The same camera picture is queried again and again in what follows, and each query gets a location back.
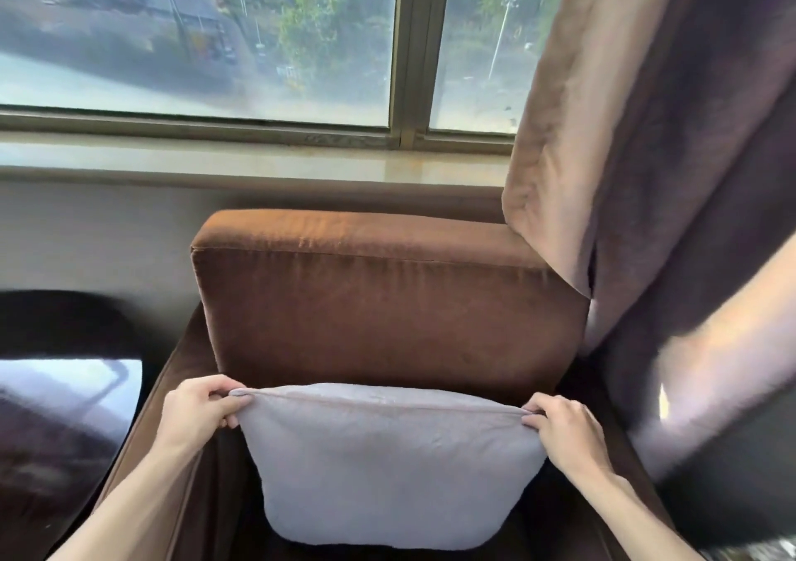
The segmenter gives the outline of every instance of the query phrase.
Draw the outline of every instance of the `hand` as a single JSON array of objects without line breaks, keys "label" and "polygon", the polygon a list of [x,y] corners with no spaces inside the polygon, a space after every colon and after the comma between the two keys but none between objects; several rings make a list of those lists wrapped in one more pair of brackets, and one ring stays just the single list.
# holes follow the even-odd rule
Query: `hand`
[{"label": "hand", "polygon": [[602,426],[580,402],[537,393],[523,408],[539,413],[525,415],[522,422],[539,431],[550,461],[576,487],[592,476],[613,474]]},{"label": "hand", "polygon": [[190,458],[207,443],[217,428],[237,427],[235,413],[249,404],[252,396],[221,397],[221,394],[238,387],[245,386],[225,375],[184,380],[177,389],[165,395],[152,449]]}]

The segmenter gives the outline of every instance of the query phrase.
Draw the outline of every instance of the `window sill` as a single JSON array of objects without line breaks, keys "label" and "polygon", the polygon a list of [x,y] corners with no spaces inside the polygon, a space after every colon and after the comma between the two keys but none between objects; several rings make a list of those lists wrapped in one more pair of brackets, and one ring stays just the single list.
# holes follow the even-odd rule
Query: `window sill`
[{"label": "window sill", "polygon": [[0,132],[0,178],[251,188],[264,179],[502,188],[509,158]]}]

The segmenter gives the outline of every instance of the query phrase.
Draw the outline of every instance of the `sofa backrest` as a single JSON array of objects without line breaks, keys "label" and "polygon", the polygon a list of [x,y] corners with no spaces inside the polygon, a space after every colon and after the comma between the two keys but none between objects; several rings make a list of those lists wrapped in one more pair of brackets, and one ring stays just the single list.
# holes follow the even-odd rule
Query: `sofa backrest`
[{"label": "sofa backrest", "polygon": [[587,299],[504,224],[287,210],[213,215],[192,247],[219,369],[249,387],[552,391]]}]

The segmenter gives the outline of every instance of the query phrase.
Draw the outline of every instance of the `gray pillow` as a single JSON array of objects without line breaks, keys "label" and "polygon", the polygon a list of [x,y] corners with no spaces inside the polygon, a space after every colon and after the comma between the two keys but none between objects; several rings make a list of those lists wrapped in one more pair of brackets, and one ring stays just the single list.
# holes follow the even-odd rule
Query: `gray pillow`
[{"label": "gray pillow", "polygon": [[305,544],[462,550],[502,526],[546,455],[521,408],[452,392],[239,389],[265,514]]}]

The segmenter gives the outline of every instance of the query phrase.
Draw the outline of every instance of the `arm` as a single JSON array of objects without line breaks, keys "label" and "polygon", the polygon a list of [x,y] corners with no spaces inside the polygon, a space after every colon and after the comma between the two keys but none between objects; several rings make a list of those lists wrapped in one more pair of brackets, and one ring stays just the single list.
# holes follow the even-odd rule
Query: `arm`
[{"label": "arm", "polygon": [[631,561],[703,561],[614,473],[602,427],[580,402],[537,393],[522,422],[539,431],[550,461],[602,517]]},{"label": "arm", "polygon": [[251,396],[225,397],[244,385],[224,375],[188,379],[165,396],[150,452],[50,561],[126,561],[170,487],[216,428],[238,426]]}]

